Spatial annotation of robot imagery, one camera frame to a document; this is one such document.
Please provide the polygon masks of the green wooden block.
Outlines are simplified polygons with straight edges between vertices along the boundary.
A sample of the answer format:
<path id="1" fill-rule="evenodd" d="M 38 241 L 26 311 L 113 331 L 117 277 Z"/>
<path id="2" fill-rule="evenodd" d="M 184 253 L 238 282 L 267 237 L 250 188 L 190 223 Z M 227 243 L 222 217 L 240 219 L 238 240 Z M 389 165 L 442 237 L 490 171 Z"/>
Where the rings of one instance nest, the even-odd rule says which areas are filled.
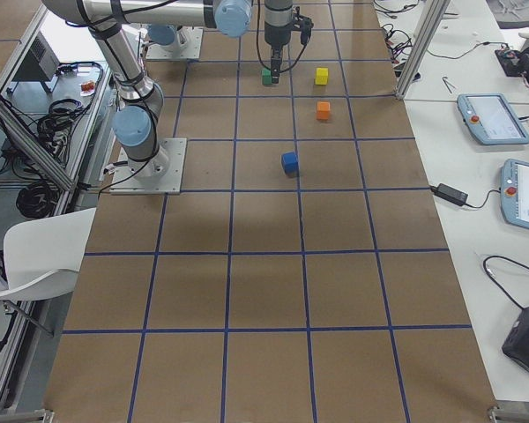
<path id="1" fill-rule="evenodd" d="M 261 83 L 264 86 L 272 85 L 272 72 L 267 68 L 261 69 Z"/>

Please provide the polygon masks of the yellow wooden block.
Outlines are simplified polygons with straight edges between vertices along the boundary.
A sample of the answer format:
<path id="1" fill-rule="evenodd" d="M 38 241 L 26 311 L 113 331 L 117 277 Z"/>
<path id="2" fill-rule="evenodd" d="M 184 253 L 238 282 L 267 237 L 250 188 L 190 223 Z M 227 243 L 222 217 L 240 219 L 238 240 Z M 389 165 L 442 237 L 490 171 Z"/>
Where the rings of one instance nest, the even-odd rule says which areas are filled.
<path id="1" fill-rule="evenodd" d="M 315 72 L 315 85 L 324 86 L 329 82 L 329 69 L 317 67 Z"/>

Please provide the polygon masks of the orange wooden block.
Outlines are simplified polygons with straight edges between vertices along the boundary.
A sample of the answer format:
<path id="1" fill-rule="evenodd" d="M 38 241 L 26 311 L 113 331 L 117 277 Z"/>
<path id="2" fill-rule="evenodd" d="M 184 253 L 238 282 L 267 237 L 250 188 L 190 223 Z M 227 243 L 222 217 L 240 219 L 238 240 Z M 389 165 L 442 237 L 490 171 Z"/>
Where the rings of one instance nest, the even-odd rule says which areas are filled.
<path id="1" fill-rule="evenodd" d="M 331 103 L 329 101 L 318 101 L 316 119 L 318 121 L 329 121 L 331 119 L 331 111 Z"/>

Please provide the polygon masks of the blue wooden block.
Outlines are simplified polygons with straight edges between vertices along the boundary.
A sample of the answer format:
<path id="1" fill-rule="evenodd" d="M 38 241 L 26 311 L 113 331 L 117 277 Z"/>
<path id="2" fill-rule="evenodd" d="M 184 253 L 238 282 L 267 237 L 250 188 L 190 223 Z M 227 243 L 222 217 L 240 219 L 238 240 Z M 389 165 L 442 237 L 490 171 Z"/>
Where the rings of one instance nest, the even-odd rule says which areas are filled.
<path id="1" fill-rule="evenodd" d="M 280 160 L 283 172 L 287 176 L 296 177 L 299 174 L 299 160 L 296 152 L 284 152 Z"/>

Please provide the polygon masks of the metal allen key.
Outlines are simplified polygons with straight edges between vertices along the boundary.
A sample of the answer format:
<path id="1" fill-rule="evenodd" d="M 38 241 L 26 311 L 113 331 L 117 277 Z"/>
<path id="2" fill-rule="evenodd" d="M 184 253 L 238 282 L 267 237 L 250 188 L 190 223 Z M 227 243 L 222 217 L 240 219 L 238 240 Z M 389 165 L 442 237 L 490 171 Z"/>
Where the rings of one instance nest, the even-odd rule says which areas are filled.
<path id="1" fill-rule="evenodd" d="M 442 77 L 442 81 L 443 81 L 443 83 L 444 83 L 446 89 L 448 90 L 448 92 L 449 92 L 450 94 L 453 94 L 454 90 L 456 89 L 455 85 L 453 85 L 453 84 L 450 82 L 450 80 L 449 80 L 449 78 L 448 78 L 447 76 L 443 76 L 443 77 Z"/>

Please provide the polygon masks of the orange snack packet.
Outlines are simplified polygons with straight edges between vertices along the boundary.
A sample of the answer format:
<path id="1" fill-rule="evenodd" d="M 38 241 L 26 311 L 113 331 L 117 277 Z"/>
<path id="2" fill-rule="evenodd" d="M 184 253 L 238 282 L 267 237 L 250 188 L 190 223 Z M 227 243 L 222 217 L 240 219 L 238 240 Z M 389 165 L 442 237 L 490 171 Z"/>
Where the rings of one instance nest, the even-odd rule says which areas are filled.
<path id="1" fill-rule="evenodd" d="M 95 92 L 95 82 L 90 80 L 80 85 L 80 95 L 83 97 L 91 96 Z"/>

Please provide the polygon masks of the upper blue teach pendant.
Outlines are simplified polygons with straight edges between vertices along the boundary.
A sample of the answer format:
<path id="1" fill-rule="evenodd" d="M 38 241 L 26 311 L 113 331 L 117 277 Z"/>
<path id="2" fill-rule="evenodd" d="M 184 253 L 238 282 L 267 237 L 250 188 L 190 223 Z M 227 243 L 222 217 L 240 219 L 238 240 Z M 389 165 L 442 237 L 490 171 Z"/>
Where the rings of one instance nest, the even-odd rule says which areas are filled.
<path id="1" fill-rule="evenodd" d="M 469 133 L 478 143 L 529 144 L 529 134 L 502 94 L 460 94 L 457 107 Z"/>

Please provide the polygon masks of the blue teach pendant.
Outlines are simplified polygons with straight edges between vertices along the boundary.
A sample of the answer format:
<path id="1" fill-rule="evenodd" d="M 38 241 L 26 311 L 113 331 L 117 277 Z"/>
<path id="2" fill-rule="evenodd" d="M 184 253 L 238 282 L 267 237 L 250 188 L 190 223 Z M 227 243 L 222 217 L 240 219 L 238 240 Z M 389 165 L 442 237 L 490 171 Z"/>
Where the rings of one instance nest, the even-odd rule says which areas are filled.
<path id="1" fill-rule="evenodd" d="M 508 159 L 500 175 L 501 211 L 514 226 L 529 229 L 529 162 Z"/>
<path id="2" fill-rule="evenodd" d="M 529 134 L 502 94 L 460 94 L 457 107 L 469 133 L 478 143 L 529 144 Z"/>

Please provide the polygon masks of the black power adapter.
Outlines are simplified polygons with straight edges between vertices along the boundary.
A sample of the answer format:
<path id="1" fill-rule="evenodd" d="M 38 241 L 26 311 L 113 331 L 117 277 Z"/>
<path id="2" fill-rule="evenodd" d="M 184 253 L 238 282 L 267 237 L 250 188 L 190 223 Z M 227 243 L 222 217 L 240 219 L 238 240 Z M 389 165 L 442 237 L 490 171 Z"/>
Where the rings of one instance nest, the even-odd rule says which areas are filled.
<path id="1" fill-rule="evenodd" d="M 431 185 L 430 190 L 434 196 L 442 198 L 445 201 L 457 206 L 464 206 L 468 198 L 468 195 L 465 192 L 455 189 L 444 183 L 439 183 L 436 186 Z"/>

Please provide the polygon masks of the grey control box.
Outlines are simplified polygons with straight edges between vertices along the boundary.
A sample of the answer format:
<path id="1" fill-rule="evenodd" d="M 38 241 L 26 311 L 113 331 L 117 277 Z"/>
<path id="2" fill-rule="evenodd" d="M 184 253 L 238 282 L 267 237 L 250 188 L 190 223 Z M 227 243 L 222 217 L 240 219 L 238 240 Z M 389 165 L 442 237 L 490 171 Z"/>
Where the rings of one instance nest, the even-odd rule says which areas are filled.
<path id="1" fill-rule="evenodd" d="M 52 93 L 58 81 L 60 61 L 42 32 L 32 41 L 12 82 L 7 88 L 13 93 L 21 82 L 40 83 L 46 93 Z"/>

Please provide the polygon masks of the lower blue teach pendant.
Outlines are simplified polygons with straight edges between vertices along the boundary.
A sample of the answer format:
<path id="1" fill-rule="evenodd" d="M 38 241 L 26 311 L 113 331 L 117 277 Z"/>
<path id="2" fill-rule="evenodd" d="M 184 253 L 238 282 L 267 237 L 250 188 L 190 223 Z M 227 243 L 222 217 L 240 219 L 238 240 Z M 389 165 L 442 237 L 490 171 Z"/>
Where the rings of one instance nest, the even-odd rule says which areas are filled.
<path id="1" fill-rule="evenodd" d="M 514 226 L 529 229 L 529 162 L 508 159 L 500 175 L 501 211 Z"/>

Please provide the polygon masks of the white plastic chair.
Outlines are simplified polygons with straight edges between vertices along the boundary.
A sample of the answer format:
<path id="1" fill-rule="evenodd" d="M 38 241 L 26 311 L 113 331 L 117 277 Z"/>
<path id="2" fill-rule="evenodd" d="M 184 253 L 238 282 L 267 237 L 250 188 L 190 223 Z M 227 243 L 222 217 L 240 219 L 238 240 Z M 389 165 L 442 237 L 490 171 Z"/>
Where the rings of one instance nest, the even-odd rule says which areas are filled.
<path id="1" fill-rule="evenodd" d="M 4 236 L 8 287 L 0 300 L 42 301 L 71 293 L 96 210 L 22 222 Z"/>

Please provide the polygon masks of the aluminium frame post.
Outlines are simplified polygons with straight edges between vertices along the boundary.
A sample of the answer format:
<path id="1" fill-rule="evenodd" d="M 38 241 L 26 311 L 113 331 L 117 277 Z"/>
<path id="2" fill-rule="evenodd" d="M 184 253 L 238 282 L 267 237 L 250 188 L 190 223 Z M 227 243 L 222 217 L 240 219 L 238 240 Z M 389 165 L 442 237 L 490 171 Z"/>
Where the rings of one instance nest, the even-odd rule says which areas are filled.
<path id="1" fill-rule="evenodd" d="M 448 8 L 450 0 L 428 0 L 421 13 L 420 20 L 414 30 L 414 46 L 401 71 L 395 90 L 395 96 L 399 100 L 406 97 L 414 76 L 418 72 L 423 57 L 432 41 L 437 28 Z"/>

